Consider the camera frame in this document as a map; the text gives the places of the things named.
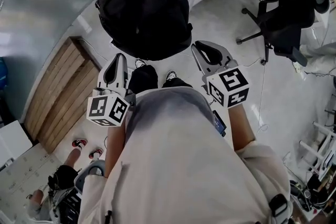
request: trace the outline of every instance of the wooden panel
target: wooden panel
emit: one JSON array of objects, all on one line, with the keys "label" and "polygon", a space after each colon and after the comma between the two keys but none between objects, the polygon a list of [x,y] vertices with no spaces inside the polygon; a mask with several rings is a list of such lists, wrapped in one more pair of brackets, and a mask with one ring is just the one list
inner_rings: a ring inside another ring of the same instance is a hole
[{"label": "wooden panel", "polygon": [[59,69],[63,66],[64,62],[69,58],[71,53],[76,49],[75,46],[71,46],[71,40],[67,39],[62,45],[55,57],[51,61],[45,74],[43,75],[40,84],[38,85],[35,94],[29,105],[27,115],[25,118],[25,126],[29,133],[32,131],[32,119],[35,116],[36,110],[40,104],[40,101],[44,97],[44,93],[47,91],[49,85],[52,82],[52,78],[58,73]]},{"label": "wooden panel", "polygon": [[67,69],[63,77],[59,80],[59,82],[55,85],[55,88],[53,90],[50,90],[48,94],[46,95],[46,102],[44,105],[44,108],[41,110],[40,114],[38,115],[38,121],[35,125],[35,128],[32,132],[33,136],[36,137],[40,131],[40,128],[45,121],[50,109],[53,107],[55,101],[59,98],[59,95],[61,94],[62,90],[65,88],[65,86],[69,83],[71,79],[74,79],[76,77],[77,72],[79,69],[82,68],[82,65],[84,64],[86,60],[83,58],[83,56],[79,55],[75,59],[75,61],[71,64],[71,66]]},{"label": "wooden panel", "polygon": [[98,78],[98,70],[94,67],[91,61],[88,61],[76,78],[72,80],[69,86],[64,90],[64,93],[60,96],[55,107],[48,114],[44,126],[41,128],[38,135],[40,142],[47,141],[63,115],[93,78]]},{"label": "wooden panel", "polygon": [[45,92],[45,96],[41,100],[39,107],[32,120],[32,127],[30,134],[35,138],[40,130],[41,124],[43,123],[47,113],[52,107],[53,103],[56,101],[62,89],[66,86],[69,80],[76,73],[77,69],[81,67],[85,59],[78,50],[74,50],[66,62],[63,64],[61,69],[58,71],[54,77],[52,83],[50,84],[48,90]]},{"label": "wooden panel", "polygon": [[51,153],[84,115],[99,67],[75,38],[56,53],[33,96],[25,126]]},{"label": "wooden panel", "polygon": [[86,112],[88,98],[92,95],[92,89],[97,85],[97,77],[94,77],[84,90],[77,96],[68,111],[63,115],[62,119],[56,125],[47,141],[43,141],[42,145],[47,152],[52,152],[63,137],[68,133],[71,127]]}]

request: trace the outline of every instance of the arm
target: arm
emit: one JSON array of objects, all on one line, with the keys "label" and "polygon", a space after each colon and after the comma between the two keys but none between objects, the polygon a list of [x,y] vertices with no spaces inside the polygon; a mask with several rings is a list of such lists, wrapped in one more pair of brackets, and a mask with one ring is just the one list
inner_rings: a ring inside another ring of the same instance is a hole
[{"label": "arm", "polygon": [[230,108],[228,111],[232,130],[233,147],[235,151],[238,151],[256,138],[247,120],[243,105],[237,105]]},{"label": "arm", "polygon": [[256,138],[243,105],[229,111],[234,150],[261,186],[268,201],[282,193],[289,200],[289,179],[281,159],[269,146],[251,143]]},{"label": "arm", "polygon": [[120,127],[110,127],[107,134],[105,177],[108,178],[125,144],[125,120]]}]

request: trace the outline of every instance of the black shorts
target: black shorts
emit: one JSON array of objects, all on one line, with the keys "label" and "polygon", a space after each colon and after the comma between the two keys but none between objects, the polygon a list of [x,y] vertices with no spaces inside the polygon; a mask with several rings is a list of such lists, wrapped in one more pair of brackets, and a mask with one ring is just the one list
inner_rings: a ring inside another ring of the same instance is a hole
[{"label": "black shorts", "polygon": [[68,189],[74,186],[78,172],[70,166],[61,165],[54,176],[49,176],[48,185],[51,189]]}]

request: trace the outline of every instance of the gray shirt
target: gray shirt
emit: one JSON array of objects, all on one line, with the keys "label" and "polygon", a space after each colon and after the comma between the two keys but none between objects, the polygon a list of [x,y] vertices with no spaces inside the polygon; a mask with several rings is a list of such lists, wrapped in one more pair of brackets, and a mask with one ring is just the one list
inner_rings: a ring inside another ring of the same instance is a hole
[{"label": "gray shirt", "polygon": [[269,223],[269,201],[289,200],[287,172],[268,146],[234,152],[204,97],[188,87],[137,97],[127,143],[108,179],[89,175],[79,223]]}]

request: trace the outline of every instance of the bag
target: bag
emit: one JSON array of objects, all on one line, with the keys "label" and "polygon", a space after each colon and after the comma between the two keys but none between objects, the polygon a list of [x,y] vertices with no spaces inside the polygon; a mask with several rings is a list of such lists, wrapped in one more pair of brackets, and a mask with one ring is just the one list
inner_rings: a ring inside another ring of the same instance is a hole
[{"label": "bag", "polygon": [[188,0],[97,0],[112,43],[136,58],[162,60],[191,44]]}]

